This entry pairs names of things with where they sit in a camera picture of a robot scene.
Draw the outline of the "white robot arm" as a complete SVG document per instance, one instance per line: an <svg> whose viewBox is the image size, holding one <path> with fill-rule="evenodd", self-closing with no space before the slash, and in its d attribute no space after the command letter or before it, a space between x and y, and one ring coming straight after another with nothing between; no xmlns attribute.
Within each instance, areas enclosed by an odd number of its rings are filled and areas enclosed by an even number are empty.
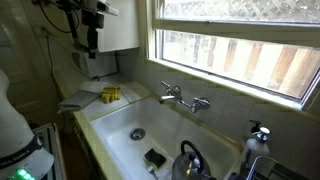
<svg viewBox="0 0 320 180"><path fill-rule="evenodd" d="M1 34L8 45L1 49L0 68L0 178L41 180L55 158L45 149L19 106L53 95L47 58L32 30L30 11L22 0L0 0Z"/></svg>

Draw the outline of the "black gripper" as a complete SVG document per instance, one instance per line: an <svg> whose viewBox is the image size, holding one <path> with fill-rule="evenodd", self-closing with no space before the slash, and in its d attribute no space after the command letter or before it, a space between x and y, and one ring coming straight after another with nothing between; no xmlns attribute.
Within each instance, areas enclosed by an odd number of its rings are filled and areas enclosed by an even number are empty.
<svg viewBox="0 0 320 180"><path fill-rule="evenodd" d="M81 22L88 27L88 54L94 59L98 50L98 29L104 28L104 16L106 14L118 16L119 10L106 0L80 0L80 8Z"/></svg>

